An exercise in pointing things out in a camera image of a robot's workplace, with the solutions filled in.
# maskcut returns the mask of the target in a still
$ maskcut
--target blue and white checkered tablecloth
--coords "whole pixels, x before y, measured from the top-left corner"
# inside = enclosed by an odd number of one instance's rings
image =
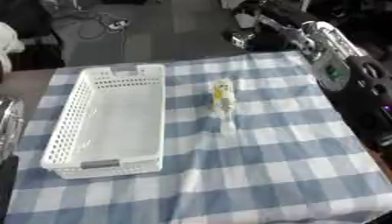
[[[167,64],[163,170],[62,179],[39,160],[80,70],[57,71],[26,128],[6,223],[361,223],[392,209],[390,183],[296,52]],[[207,106],[225,77],[233,137]]]

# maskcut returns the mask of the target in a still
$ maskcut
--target equipment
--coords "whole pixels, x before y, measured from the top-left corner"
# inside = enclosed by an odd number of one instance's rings
[[[269,27],[277,37],[284,37],[286,45],[295,46],[308,59],[321,89],[358,137],[368,144],[391,148],[392,76],[389,71],[331,24],[301,21],[305,13],[287,10],[280,1],[249,1],[247,4],[257,5],[257,12],[252,13],[257,27]],[[257,27],[253,33],[247,31],[246,38],[242,39],[238,38],[239,33],[232,33],[233,43],[248,49],[256,37],[263,38],[262,29]]]

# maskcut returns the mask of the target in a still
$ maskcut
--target floor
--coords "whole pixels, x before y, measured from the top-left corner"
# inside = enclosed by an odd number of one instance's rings
[[[220,0],[149,0],[146,5],[99,4],[91,11],[127,18],[124,33],[94,36],[102,28],[95,21],[58,20],[54,27],[66,42],[64,59],[69,67],[121,62],[193,60],[244,53],[221,38],[221,32],[236,27]]]

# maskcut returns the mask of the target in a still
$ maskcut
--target basket handle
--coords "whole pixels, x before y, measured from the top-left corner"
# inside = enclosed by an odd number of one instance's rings
[[[107,159],[107,160],[88,161],[88,162],[80,163],[80,168],[83,170],[110,167],[110,166],[120,166],[120,161],[118,161],[118,159]]]

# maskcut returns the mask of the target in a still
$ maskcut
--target dark object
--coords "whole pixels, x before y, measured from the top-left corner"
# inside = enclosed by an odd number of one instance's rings
[[[145,4],[147,0],[102,0],[104,4]]]
[[[346,60],[351,78],[339,92],[323,91],[355,134],[366,144],[392,146],[392,75],[369,56]]]
[[[0,224],[4,223],[18,170],[17,156],[10,156],[0,164]]]
[[[58,45],[27,45],[21,53],[9,54],[12,70],[35,70],[64,67]]]
[[[64,65],[61,52],[63,48],[63,40],[52,28],[52,16],[43,8],[39,0],[0,0],[0,21],[5,22],[17,31],[20,39],[33,39],[34,44],[29,47],[28,51],[37,50],[34,54],[36,57],[45,58],[44,60],[35,60],[34,64],[30,63],[32,55],[30,52],[21,53],[17,60],[12,56],[13,70],[27,69],[44,69],[55,68]],[[41,41],[43,37],[51,36],[55,43],[46,47]]]
[[[392,223],[392,212],[385,213],[384,215],[378,217],[375,220],[371,220],[366,224],[389,224]]]

